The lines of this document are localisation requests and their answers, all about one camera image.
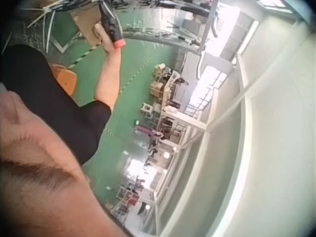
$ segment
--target factory floor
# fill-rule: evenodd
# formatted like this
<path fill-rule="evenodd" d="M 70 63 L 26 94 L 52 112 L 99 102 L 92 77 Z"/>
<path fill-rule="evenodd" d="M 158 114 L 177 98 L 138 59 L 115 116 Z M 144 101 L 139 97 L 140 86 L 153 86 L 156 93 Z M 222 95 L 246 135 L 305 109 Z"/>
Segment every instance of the factory floor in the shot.
<path fill-rule="evenodd" d="M 118 16 L 123 26 L 142 21 L 150 22 L 151 27 L 155 24 L 159 25 L 162 17 L 161 12 L 152 14 L 148 11 L 139 11 L 137 14 L 121 13 Z M 56 15 L 52 35 L 61 45 L 71 39 L 76 31 L 76 26 L 68 13 Z M 10 44 L 21 42 L 43 51 L 40 43 L 41 23 L 31 29 L 26 29 L 26 24 L 23 26 L 20 24 L 20 27 L 15 28 Z M 78 40 L 61 54 L 51 44 L 46 57 L 50 62 L 68 66 L 89 49 L 90 46 L 85 40 Z M 106 126 L 111 134 L 104 130 L 98 151 L 82 167 L 84 173 L 90 178 L 91 187 L 101 203 L 116 201 L 116 190 L 121 180 L 121 173 L 129 157 L 123 151 L 129 154 L 137 153 L 138 146 L 133 142 L 135 136 L 133 122 L 135 119 L 143 119 L 139 113 L 142 103 L 152 101 L 149 86 L 153 80 L 154 66 L 165 63 L 172 67 L 174 55 L 175 50 L 170 46 L 126 40 L 126 46 L 122 50 L 120 88 L 123 88 L 139 69 L 141 70 L 117 100 L 114 112 Z M 93 100 L 94 88 L 104 57 L 103 49 L 98 47 L 73 68 L 77 74 L 73 99 L 79 106 Z"/>

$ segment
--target eyebrow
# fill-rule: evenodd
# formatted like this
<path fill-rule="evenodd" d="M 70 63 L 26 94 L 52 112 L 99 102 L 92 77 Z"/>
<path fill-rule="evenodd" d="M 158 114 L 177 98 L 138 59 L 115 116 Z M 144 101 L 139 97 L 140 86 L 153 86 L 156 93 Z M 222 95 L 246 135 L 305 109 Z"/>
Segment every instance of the eyebrow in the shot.
<path fill-rule="evenodd" d="M 76 181 L 76 178 L 63 169 L 44 164 L 22 164 L 13 161 L 1 161 L 1 172 L 23 182 L 32 182 L 51 190 L 62 189 Z"/>

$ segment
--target black handle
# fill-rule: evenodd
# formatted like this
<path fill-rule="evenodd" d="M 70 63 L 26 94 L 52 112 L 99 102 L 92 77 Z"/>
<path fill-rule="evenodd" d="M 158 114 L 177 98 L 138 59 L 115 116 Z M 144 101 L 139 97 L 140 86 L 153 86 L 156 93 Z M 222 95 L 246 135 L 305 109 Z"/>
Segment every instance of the black handle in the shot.
<path fill-rule="evenodd" d="M 110 7 L 104 1 L 99 4 L 99 9 L 101 13 L 101 25 L 109 35 L 114 47 L 120 48 L 125 46 L 120 22 L 117 16 L 112 12 Z"/>

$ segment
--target black sleeve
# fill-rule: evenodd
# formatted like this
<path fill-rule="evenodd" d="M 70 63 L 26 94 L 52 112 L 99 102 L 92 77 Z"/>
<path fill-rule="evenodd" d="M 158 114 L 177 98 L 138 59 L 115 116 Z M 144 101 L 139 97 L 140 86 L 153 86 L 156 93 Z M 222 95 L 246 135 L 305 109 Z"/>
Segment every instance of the black sleeve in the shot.
<path fill-rule="evenodd" d="M 111 116 L 110 107 L 100 101 L 95 100 L 82 106 L 81 109 L 86 120 L 93 129 L 96 138 L 100 140 L 105 125 Z"/>

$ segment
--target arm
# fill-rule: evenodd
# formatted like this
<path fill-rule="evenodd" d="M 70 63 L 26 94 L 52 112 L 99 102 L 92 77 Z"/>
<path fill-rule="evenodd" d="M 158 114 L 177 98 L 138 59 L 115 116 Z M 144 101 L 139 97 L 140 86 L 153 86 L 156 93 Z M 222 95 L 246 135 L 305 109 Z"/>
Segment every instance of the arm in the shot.
<path fill-rule="evenodd" d="M 121 61 L 120 48 L 114 48 L 113 44 L 100 24 L 95 25 L 96 32 L 102 40 L 102 46 L 106 52 L 99 81 L 95 88 L 94 98 L 106 105 L 113 111 L 119 95 L 119 68 Z"/>

